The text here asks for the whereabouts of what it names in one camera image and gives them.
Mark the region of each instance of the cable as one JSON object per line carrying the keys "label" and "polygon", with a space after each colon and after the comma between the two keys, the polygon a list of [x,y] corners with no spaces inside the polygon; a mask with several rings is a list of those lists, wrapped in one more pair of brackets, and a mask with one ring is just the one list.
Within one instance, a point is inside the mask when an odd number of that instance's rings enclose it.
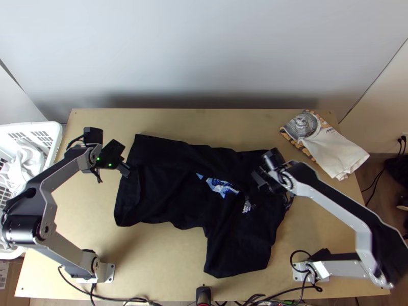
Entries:
{"label": "cable", "polygon": [[309,272],[309,270],[299,270],[299,269],[295,268],[295,264],[293,263],[293,256],[295,256],[297,253],[305,253],[305,254],[307,254],[309,256],[308,258],[310,258],[312,256],[312,255],[310,255],[309,252],[306,252],[304,250],[296,250],[296,251],[292,252],[292,254],[290,254],[290,257],[289,257],[290,266],[299,273]]}
{"label": "cable", "polygon": [[[399,155],[401,154],[401,150],[402,150],[402,138],[398,138],[397,139],[398,143],[399,143],[399,151],[397,154],[397,157],[399,157]],[[405,147],[406,147],[406,141],[405,141],[405,146],[404,146],[404,151],[402,152],[402,155],[405,153]],[[369,190],[371,187],[373,187],[373,185],[375,184],[375,182],[377,181],[377,179],[379,179],[379,177],[382,175],[382,173],[384,172],[385,168],[383,168],[374,178],[373,182],[371,183],[371,185],[369,187],[367,187],[366,189],[362,190],[361,192],[365,192],[367,190]]]}
{"label": "cable", "polygon": [[368,206],[368,203],[371,201],[371,199],[372,199],[373,196],[374,196],[375,189],[377,188],[377,184],[378,184],[378,182],[379,182],[380,177],[381,177],[381,175],[378,177],[377,181],[375,182],[374,189],[373,189],[373,193],[371,193],[370,197],[368,198],[368,200],[367,200],[367,202],[366,202],[366,207]]}
{"label": "cable", "polygon": [[384,172],[384,169],[381,170],[377,176],[374,178],[373,182],[371,183],[371,185],[369,187],[367,187],[366,189],[362,190],[361,192],[365,192],[367,190],[369,190],[371,187],[373,187],[373,185],[375,184],[375,182],[377,181],[377,179],[382,175],[382,173]]}
{"label": "cable", "polygon": [[317,285],[315,285],[315,284],[312,284],[311,286],[305,286],[306,280],[308,279],[308,276],[309,276],[310,274],[312,274],[310,271],[308,271],[308,272],[306,273],[306,275],[305,275],[305,277],[304,277],[304,279],[303,279],[302,287],[296,287],[296,288],[292,288],[292,289],[288,289],[288,290],[281,291],[281,292],[276,293],[276,294],[274,294],[274,295],[268,296],[268,297],[265,298],[264,300],[256,301],[254,304],[257,305],[257,304],[259,304],[259,303],[261,303],[261,302],[271,301],[272,299],[274,299],[274,298],[276,298],[276,297],[278,297],[278,296],[280,296],[280,295],[282,295],[282,294],[285,294],[285,293],[288,293],[288,292],[292,292],[292,291],[296,291],[296,290],[300,290],[300,298],[298,299],[298,301],[297,301],[296,303],[291,304],[291,305],[292,305],[292,306],[296,306],[296,305],[300,304],[300,302],[301,302],[302,299],[303,299],[303,292],[304,292],[305,289],[314,288],[317,292],[322,292],[322,291],[323,291],[323,288],[321,288],[321,287],[319,287],[319,286],[317,286]]}
{"label": "cable", "polygon": [[[398,151],[398,154],[397,154],[397,158],[398,158],[400,155],[402,156],[402,155],[405,154],[405,149],[406,149],[406,136],[405,136],[405,135],[402,135],[401,138],[398,138],[398,139],[397,139],[397,141],[398,141],[398,143],[399,143],[399,151]],[[404,150],[403,150],[402,153],[401,153],[402,141],[404,141]],[[377,184],[378,184],[378,182],[379,182],[379,179],[381,178],[381,175],[384,173],[384,170],[385,170],[385,168],[383,168],[383,169],[377,174],[377,176],[374,178],[373,182],[371,183],[371,185],[370,185],[368,188],[366,188],[366,189],[364,189],[364,190],[361,191],[361,192],[365,192],[365,191],[369,190],[371,187],[373,187],[373,185],[374,185],[373,192],[371,193],[370,197],[368,198],[368,200],[367,200],[367,202],[366,202],[366,207],[368,206],[368,203],[371,201],[371,199],[372,199],[373,196],[374,196],[375,190],[377,189]]]}
{"label": "cable", "polygon": [[401,139],[404,141],[404,150],[402,151],[402,154],[401,154],[401,155],[404,155],[404,154],[405,154],[405,149],[406,149],[406,136],[405,136],[405,135],[402,135],[402,136],[401,136]]}
{"label": "cable", "polygon": [[89,293],[89,298],[91,299],[92,306],[95,306],[95,302],[93,301],[93,291],[95,290],[96,283],[93,283],[91,286],[91,292]]}
{"label": "cable", "polygon": [[84,136],[84,135],[82,134],[82,135],[80,135],[80,136],[78,136],[78,137],[72,139],[72,140],[68,143],[67,148],[66,148],[65,150],[68,150],[69,148],[71,148],[71,146],[72,146],[76,141],[79,141],[81,138],[83,138],[83,136]]}
{"label": "cable", "polygon": [[153,306],[162,306],[161,304],[159,304],[159,303],[157,303],[157,302],[149,301],[149,300],[147,300],[147,299],[145,299],[145,298],[142,298],[142,297],[132,297],[132,298],[129,298],[129,299],[126,299],[126,298],[104,297],[104,296],[100,296],[100,295],[93,294],[92,288],[91,288],[91,292],[87,292],[87,291],[85,291],[85,290],[82,290],[82,289],[78,288],[77,286],[74,286],[69,280],[67,280],[67,279],[65,278],[65,276],[64,276],[64,275],[62,274],[62,272],[61,272],[61,268],[62,268],[62,267],[63,267],[62,265],[58,267],[58,273],[60,274],[60,276],[62,277],[62,279],[63,279],[67,284],[69,284],[71,287],[73,287],[74,289],[76,289],[76,290],[78,290],[78,291],[80,291],[80,292],[82,292],[82,293],[84,293],[84,294],[86,294],[86,295],[88,295],[88,296],[90,296],[90,297],[92,297],[92,298],[93,298],[93,297],[96,297],[96,298],[98,298],[98,299],[105,300],[105,301],[125,302],[124,305],[126,305],[126,303],[128,303],[128,302],[142,302],[142,303],[149,303],[149,304],[151,304],[151,305],[153,305]]}

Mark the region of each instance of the white wall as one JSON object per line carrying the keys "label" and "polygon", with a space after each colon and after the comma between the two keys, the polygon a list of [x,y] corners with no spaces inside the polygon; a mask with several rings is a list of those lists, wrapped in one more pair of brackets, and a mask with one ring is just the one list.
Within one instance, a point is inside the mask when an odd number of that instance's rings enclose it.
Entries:
{"label": "white wall", "polygon": [[0,66],[0,124],[40,121],[47,120]]}
{"label": "white wall", "polygon": [[408,36],[407,10],[406,0],[3,2],[0,58],[60,121],[72,107],[114,106],[341,118]]}
{"label": "white wall", "polygon": [[408,42],[341,122],[344,136],[368,152],[398,152],[408,137]]}

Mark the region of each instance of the white laundry basket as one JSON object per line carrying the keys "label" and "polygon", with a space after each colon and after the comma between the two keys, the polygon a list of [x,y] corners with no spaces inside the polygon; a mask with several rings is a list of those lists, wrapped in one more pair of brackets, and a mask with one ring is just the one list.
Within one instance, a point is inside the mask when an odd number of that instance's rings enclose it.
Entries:
{"label": "white laundry basket", "polygon": [[[44,154],[45,163],[43,170],[45,170],[54,163],[57,156],[62,138],[62,126],[53,121],[0,125],[1,151],[13,155],[11,151],[12,143],[19,138],[24,138]],[[0,158],[0,170],[7,162],[6,159]],[[6,201],[14,196],[16,194],[0,186],[0,214],[6,206]],[[16,250],[3,250],[0,245],[0,259],[16,258],[24,251],[25,249],[21,247]]]}

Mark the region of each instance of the tabletop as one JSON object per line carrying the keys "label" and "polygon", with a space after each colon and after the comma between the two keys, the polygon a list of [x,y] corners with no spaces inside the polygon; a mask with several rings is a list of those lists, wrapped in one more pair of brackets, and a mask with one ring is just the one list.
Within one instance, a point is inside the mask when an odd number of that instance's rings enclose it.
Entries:
{"label": "tabletop", "polygon": [[[332,180],[318,165],[290,144],[279,127],[301,110],[224,109],[73,109],[60,148],[81,135],[85,126],[104,130],[104,144],[116,139],[126,146],[126,158],[135,134],[181,140],[190,144],[227,147],[236,151],[277,147],[284,158],[306,162],[319,177],[363,203],[355,175]],[[317,110],[338,130],[335,115]],[[57,160],[64,150],[58,152]],[[247,300],[254,293],[267,296],[292,287],[289,264],[297,249],[314,253],[354,252],[354,231],[311,199],[296,197],[277,230],[276,243],[265,270],[217,279],[203,272],[207,240],[201,228],[180,230],[171,223],[138,223],[118,227],[113,217],[119,171],[102,170],[104,181],[77,173],[53,193],[58,206],[57,231],[79,248],[93,249],[104,262],[115,263],[113,283],[98,284],[96,294],[129,298],[147,296],[157,301],[193,301],[195,289],[212,288],[214,300]],[[88,299],[68,286],[58,274],[58,263],[29,250],[25,256],[16,296],[57,299]],[[89,290],[90,285],[79,287]],[[366,279],[332,277],[321,283],[323,292],[307,289],[304,298],[354,297],[389,294]],[[282,298],[297,299],[299,291]]]}

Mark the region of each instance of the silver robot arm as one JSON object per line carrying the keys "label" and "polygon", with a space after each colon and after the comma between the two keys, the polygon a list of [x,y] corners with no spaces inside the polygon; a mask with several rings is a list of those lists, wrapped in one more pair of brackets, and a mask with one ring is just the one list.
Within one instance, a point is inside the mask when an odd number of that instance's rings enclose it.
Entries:
{"label": "silver robot arm", "polygon": [[[93,127],[84,128],[80,137],[82,146],[69,148],[60,162],[27,182],[25,190],[7,202],[1,217],[2,237],[9,245],[35,249],[59,262],[79,283],[110,283],[115,265],[101,262],[92,250],[78,248],[57,232],[55,224],[57,204],[51,193],[75,173],[93,173],[99,182],[100,168],[129,174],[121,162],[124,146],[112,140],[102,148],[103,132]],[[108,161],[101,161],[100,156]]]}
{"label": "silver robot arm", "polygon": [[265,164],[252,174],[259,187],[308,197],[355,231],[355,253],[331,254],[321,249],[307,260],[293,263],[294,280],[301,282],[310,272],[310,282],[328,281],[330,276],[360,277],[390,289],[408,271],[408,247],[397,229],[321,181],[309,165],[285,163],[276,148],[263,159]]}

